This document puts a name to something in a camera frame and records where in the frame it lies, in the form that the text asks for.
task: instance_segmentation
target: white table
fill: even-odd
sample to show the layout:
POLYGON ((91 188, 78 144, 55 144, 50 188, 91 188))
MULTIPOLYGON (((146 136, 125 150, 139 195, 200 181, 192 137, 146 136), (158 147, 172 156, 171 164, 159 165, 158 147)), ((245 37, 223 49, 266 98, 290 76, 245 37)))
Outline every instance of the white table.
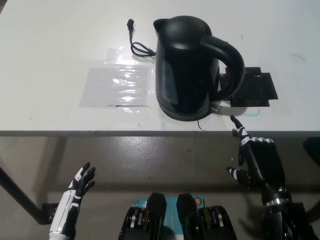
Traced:
POLYGON ((9 0, 0 14, 0 135, 214 135, 234 127, 229 114, 249 131, 320 135, 319 10, 318 0, 9 0), (134 19, 133 40, 156 50, 153 21, 179 15, 203 19, 246 67, 269 72, 279 99, 247 109, 222 102, 226 115, 199 121, 205 131, 167 117, 155 97, 154 62, 132 58, 126 24, 134 19), (121 64, 148 72, 136 82, 139 93, 126 98, 111 86, 104 96, 95 78, 121 64))

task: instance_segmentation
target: kettle base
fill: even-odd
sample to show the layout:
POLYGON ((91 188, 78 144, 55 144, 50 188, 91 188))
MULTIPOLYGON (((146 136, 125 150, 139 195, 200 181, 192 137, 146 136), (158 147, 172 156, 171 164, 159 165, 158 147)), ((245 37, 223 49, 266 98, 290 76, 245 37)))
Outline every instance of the kettle base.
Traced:
POLYGON ((208 109, 208 111, 201 111, 201 112, 195 112, 193 114, 184 114, 184 113, 173 113, 171 111, 168 111, 165 109, 163 106, 159 104, 161 110, 170 118, 178 121, 183 121, 183 122, 192 122, 192 121, 198 121, 200 119, 205 118, 208 116, 211 111, 208 109))

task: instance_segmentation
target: plug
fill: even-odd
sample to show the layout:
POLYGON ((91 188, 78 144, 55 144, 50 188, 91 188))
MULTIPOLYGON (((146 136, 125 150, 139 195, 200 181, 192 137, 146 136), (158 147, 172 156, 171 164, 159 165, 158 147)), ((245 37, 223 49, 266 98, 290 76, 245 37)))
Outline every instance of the plug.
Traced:
POLYGON ((134 30, 134 22, 131 18, 128 20, 128 23, 126 24, 129 31, 133 31, 134 30))

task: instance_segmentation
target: kettle spout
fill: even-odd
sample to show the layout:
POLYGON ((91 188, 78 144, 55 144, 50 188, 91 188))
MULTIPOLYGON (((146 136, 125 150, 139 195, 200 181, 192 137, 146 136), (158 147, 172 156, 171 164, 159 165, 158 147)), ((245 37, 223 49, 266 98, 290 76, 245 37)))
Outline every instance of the kettle spout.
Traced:
POLYGON ((153 26, 154 26, 154 29, 155 29, 157 35, 159 34, 159 31, 160 31, 162 25, 163 25, 167 20, 168 20, 167 18, 161 18, 161 19, 155 20, 155 21, 153 22, 153 26))

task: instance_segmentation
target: black cable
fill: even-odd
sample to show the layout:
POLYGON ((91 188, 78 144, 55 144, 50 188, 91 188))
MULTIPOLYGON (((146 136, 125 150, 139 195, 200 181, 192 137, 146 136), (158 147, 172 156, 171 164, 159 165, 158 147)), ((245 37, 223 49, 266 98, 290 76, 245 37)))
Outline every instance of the black cable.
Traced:
POLYGON ((138 57, 153 57, 156 55, 156 53, 151 50, 150 48, 147 48, 145 45, 141 44, 140 42, 132 42, 132 38, 133 38, 133 33, 134 33, 134 22, 132 19, 128 20, 128 23, 126 24, 129 30, 129 40, 130 40, 130 44, 131 44, 131 51, 134 55, 138 56, 138 57))

